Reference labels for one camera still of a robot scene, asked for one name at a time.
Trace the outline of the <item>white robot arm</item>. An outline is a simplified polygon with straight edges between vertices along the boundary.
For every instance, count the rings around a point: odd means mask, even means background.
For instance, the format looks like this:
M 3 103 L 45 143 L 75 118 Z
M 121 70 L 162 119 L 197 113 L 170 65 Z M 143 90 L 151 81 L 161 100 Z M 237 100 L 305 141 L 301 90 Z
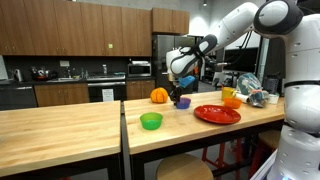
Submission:
M 245 2 L 227 14 L 200 42 L 166 54 L 173 99 L 180 99 L 178 79 L 198 60 L 254 31 L 285 43 L 285 120 L 268 180 L 320 180 L 320 15 L 304 14 L 293 0 Z

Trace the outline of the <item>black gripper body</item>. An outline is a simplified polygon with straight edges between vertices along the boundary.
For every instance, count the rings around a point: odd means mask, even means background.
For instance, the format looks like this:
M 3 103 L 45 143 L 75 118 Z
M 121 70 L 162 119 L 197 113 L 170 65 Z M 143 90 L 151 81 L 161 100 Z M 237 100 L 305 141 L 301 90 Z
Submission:
M 177 85 L 175 82 L 171 82 L 170 87 L 171 87 L 170 95 L 175 95 L 176 98 L 177 96 L 182 95 L 181 87 Z

